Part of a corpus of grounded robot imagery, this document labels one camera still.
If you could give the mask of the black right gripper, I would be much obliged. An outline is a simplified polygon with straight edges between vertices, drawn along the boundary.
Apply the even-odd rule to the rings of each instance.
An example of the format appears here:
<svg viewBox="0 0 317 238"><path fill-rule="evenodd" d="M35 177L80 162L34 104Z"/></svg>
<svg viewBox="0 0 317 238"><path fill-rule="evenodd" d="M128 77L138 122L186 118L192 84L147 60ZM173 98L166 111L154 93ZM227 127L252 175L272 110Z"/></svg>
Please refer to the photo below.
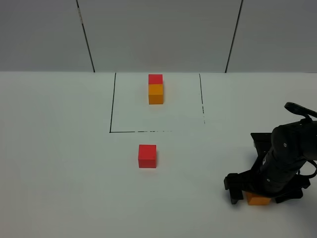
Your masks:
<svg viewBox="0 0 317 238"><path fill-rule="evenodd" d="M229 190L231 204L243 199L243 191L274 198L276 203L301 199L302 189L311 185L308 176L297 174L305 162L303 156L285 156L273 149L259 155L250 170L225 177L224 188Z"/></svg>

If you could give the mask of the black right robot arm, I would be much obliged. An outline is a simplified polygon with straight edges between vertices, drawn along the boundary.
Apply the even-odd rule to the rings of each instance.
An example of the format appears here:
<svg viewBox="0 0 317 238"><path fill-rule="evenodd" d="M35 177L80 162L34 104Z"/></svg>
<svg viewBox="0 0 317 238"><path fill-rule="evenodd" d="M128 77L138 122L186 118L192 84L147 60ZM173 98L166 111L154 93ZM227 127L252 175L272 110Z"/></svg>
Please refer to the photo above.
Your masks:
<svg viewBox="0 0 317 238"><path fill-rule="evenodd" d="M230 173L224 179L231 204L247 199L249 205L267 205L272 199L282 203L303 197L310 179L317 174L302 175L306 163L316 166L316 112L287 102L285 109L303 117L298 122L276 127L271 133L252 133L258 157L250 170Z"/></svg>

